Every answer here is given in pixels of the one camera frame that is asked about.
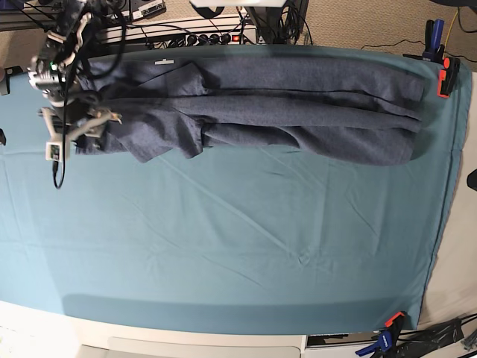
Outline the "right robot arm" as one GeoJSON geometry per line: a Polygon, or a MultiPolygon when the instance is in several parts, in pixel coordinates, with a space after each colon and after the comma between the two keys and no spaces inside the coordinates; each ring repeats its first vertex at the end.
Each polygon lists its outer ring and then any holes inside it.
{"type": "Polygon", "coordinates": [[[65,1],[28,76],[49,107],[39,111],[51,160],[71,145],[79,154],[123,152],[114,131],[121,116],[110,102],[124,54],[127,21],[118,1],[65,1]]]}

